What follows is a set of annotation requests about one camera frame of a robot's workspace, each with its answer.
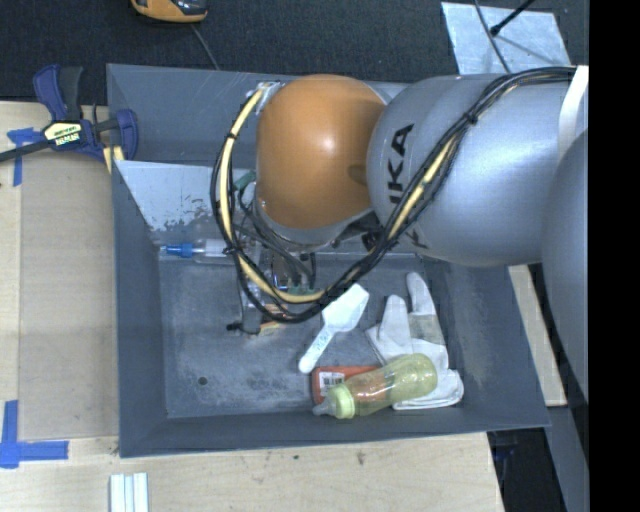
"gray bin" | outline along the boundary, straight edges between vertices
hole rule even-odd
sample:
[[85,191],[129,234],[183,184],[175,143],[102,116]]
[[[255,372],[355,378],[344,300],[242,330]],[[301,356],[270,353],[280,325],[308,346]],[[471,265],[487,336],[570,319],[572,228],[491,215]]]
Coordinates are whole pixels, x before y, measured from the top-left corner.
[[[110,65],[109,108],[136,112],[136,159],[211,165],[245,93],[275,78],[294,77]],[[390,97],[404,87],[372,85]],[[235,165],[254,165],[254,137],[255,121],[240,136]],[[192,236],[191,228],[152,230],[136,201],[144,189],[130,190],[118,168],[112,183],[123,457],[550,424],[507,268],[466,268],[410,253],[385,257],[362,281],[371,299],[358,329],[337,336],[318,364],[375,363],[364,330],[380,321],[391,293],[409,301],[404,276],[416,270],[430,286],[464,398],[440,409],[316,417],[310,378],[299,374],[297,360],[321,318],[265,337],[228,333],[224,326],[239,314],[233,267],[160,258],[158,238]],[[215,230],[210,220],[201,219]],[[357,257],[348,250],[320,255],[318,266],[332,271]]]

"blue tape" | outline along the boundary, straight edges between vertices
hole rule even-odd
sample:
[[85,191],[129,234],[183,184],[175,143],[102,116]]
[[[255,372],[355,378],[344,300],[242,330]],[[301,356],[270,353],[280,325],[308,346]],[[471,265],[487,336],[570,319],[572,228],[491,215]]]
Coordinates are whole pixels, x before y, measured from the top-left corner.
[[15,469],[30,460],[66,460],[68,449],[69,441],[18,442],[18,401],[5,402],[0,468]]
[[180,256],[181,258],[191,258],[193,256],[193,244],[169,244],[165,246],[167,254]]
[[[44,140],[44,136],[33,128],[21,128],[19,130],[10,130],[7,132],[7,137],[13,142],[17,148],[23,144],[31,144],[33,142],[40,142]],[[13,186],[17,187],[22,183],[22,157],[16,158],[13,166]]]

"wooden table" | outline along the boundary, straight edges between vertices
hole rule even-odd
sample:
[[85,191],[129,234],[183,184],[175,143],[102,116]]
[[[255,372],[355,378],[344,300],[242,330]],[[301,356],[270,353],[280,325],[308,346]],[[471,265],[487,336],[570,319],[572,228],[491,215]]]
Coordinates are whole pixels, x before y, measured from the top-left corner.
[[[12,147],[5,135],[8,130],[40,128],[47,122],[48,113],[39,104],[0,102],[0,148]],[[25,158],[24,179],[38,178],[30,169],[53,166],[51,172],[56,172],[64,165],[86,166],[90,172],[96,166],[100,168],[99,163],[78,155],[46,150],[37,157]],[[20,324],[20,300],[24,299],[20,294],[23,212],[21,188],[12,186],[12,176],[13,162],[0,164],[0,416],[3,401],[18,397],[19,340],[25,334]],[[77,208],[73,211],[73,215],[80,215]],[[45,277],[47,262],[51,261],[46,251],[46,247],[42,249],[41,259]],[[59,275],[57,268],[49,271]],[[519,304],[529,311],[525,327],[532,344],[537,343],[533,353],[547,403],[566,403],[548,340],[540,327],[531,278],[526,268],[512,269],[512,278]],[[75,268],[68,279],[90,283],[91,274],[86,268]],[[81,301],[67,304],[69,322],[86,325],[87,310],[82,310],[86,306]],[[48,386],[73,384],[43,378]],[[67,461],[30,462],[16,470],[0,469],[0,510],[106,511],[110,475],[136,472],[148,474],[153,512],[504,510],[483,433],[124,460],[118,456],[117,436],[80,437],[70,441]]]

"yellow cable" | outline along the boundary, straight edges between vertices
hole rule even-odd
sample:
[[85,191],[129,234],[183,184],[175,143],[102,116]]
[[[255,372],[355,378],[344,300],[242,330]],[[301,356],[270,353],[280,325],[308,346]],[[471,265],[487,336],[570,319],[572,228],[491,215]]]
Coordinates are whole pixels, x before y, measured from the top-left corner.
[[420,180],[420,184],[411,193],[411,196],[409,196],[407,203],[404,205],[404,207],[402,208],[402,211],[400,212],[400,216],[396,219],[396,222],[393,224],[393,227],[391,228],[391,232],[389,233],[389,238],[393,238],[393,236],[398,232],[398,230],[400,229],[404,221],[409,216],[409,212],[411,211],[411,208],[415,206],[415,204],[420,199],[420,196],[422,196],[422,194],[424,193],[425,185],[429,184],[429,182],[433,179],[433,177],[436,175],[436,173],[440,169],[440,165],[442,165],[442,161],[444,160],[444,157],[448,153],[452,143],[453,143],[453,139],[449,139],[447,143],[443,146],[443,148],[440,150],[440,153],[438,153],[438,156],[436,157],[436,159],[425,171],[424,176]]
[[[249,99],[249,101],[245,104],[244,108],[238,115],[235,123],[231,127],[231,135],[233,137],[228,137],[225,141],[225,144],[222,149],[222,156],[220,159],[220,211],[222,216],[222,225],[226,232],[227,237],[232,238],[232,224],[231,224],[231,216],[229,215],[229,194],[227,191],[226,183],[229,178],[229,163],[231,159],[231,152],[233,150],[233,145],[235,143],[235,137],[238,136],[240,129],[245,123],[247,117],[251,113],[251,110],[256,106],[260,98],[264,93],[264,88],[257,89],[253,96]],[[247,275],[249,279],[251,279],[256,285],[262,290],[264,293],[280,299],[285,302],[289,302],[291,304],[304,304],[307,302],[314,302],[320,299],[324,295],[324,290],[319,291],[310,295],[294,295],[287,292],[280,292],[273,289],[272,286],[269,285],[264,279],[260,277],[259,274],[255,272],[255,270],[242,258],[239,258],[240,266],[242,271]]]

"white cloth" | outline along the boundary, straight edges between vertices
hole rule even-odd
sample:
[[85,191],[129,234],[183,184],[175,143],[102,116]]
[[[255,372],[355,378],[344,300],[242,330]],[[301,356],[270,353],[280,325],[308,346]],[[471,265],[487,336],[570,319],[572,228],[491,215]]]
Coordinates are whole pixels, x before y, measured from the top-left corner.
[[[367,338],[382,364],[396,357],[420,352],[426,355],[436,368],[438,384],[436,388],[420,398],[406,400],[393,405],[396,410],[430,409],[446,407],[459,402],[464,394],[462,379],[456,370],[449,369],[449,354],[444,345],[433,299],[427,285],[419,274],[407,276],[407,287],[413,305],[413,321],[402,298],[391,295],[387,299],[382,322],[366,331]],[[438,343],[412,336],[432,331]]]

